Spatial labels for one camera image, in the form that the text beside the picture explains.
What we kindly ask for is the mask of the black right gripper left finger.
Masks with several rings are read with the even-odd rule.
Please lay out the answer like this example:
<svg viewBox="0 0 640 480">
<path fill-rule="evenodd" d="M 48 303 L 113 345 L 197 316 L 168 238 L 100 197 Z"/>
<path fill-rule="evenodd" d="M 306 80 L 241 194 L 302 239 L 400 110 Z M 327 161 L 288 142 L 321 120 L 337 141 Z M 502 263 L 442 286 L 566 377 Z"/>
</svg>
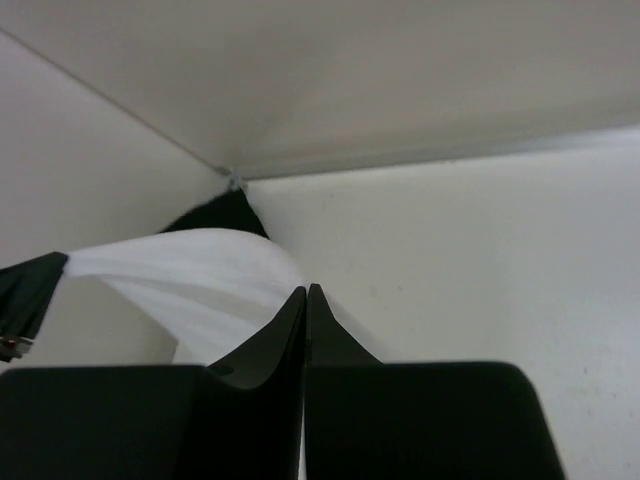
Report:
<svg viewBox="0 0 640 480">
<path fill-rule="evenodd" d="M 209 366 L 12 369 L 5 479 L 294 479 L 306 291 Z"/>
</svg>

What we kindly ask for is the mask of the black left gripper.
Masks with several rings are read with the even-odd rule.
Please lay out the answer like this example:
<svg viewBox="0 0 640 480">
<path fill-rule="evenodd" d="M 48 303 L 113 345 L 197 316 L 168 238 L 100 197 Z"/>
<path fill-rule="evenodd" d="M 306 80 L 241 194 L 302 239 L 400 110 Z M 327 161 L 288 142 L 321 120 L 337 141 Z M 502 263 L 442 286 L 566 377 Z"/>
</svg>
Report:
<svg viewBox="0 0 640 480">
<path fill-rule="evenodd" d="M 22 358 L 37 337 L 69 256 L 61 252 L 1 269 L 1 361 Z"/>
</svg>

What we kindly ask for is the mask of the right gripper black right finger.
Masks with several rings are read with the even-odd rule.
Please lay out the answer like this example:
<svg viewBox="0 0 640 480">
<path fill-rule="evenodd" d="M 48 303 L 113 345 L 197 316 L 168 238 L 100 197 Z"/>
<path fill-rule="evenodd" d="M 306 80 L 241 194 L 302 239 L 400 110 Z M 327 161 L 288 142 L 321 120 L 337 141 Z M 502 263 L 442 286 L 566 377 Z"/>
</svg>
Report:
<svg viewBox="0 0 640 480">
<path fill-rule="evenodd" d="M 533 384 L 504 362 L 389 364 L 307 304 L 306 474 L 311 479 L 561 479 Z"/>
</svg>

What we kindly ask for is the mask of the white tank top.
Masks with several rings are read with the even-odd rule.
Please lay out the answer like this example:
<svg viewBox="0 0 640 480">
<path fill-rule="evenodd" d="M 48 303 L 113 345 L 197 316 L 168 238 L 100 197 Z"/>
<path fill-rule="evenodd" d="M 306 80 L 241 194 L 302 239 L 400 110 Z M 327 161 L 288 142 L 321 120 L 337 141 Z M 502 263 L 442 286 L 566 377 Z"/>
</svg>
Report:
<svg viewBox="0 0 640 480">
<path fill-rule="evenodd" d="M 177 342 L 176 364 L 209 365 L 267 325 L 305 280 L 256 234 L 195 229 L 76 250 L 64 273 L 95 277 Z"/>
</svg>

